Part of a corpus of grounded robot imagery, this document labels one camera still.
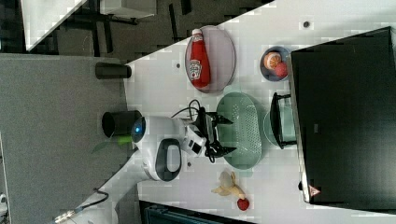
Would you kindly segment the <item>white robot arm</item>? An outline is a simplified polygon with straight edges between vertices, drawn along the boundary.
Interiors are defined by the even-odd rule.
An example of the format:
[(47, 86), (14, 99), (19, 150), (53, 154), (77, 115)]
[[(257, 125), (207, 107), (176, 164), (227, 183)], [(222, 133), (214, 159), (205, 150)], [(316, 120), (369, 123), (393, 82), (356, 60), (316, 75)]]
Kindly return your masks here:
[(137, 151), (85, 202), (47, 224), (119, 224), (116, 206), (126, 193), (146, 180), (169, 182), (182, 168), (182, 152), (218, 158), (231, 152), (217, 138), (219, 125), (231, 125), (216, 112), (196, 109), (195, 119), (145, 116), (131, 130)]

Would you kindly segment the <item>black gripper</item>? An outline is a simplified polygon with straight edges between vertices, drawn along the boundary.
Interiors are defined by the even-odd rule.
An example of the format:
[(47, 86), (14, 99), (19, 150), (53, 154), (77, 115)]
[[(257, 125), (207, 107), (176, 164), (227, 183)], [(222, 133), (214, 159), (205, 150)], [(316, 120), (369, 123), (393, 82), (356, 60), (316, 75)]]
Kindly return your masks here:
[[(217, 124), (226, 124), (231, 125), (233, 122), (229, 119), (226, 119), (224, 116), (220, 114), (216, 114), (216, 123)], [(233, 151), (235, 151), (235, 147), (217, 147), (213, 148), (211, 144), (214, 142), (213, 135), (213, 127), (212, 127), (212, 118), (206, 114), (205, 109), (201, 106), (198, 109), (197, 118), (194, 122), (194, 125), (198, 128), (202, 136), (206, 139), (205, 143), (205, 155), (209, 159), (220, 158), (223, 157)]]

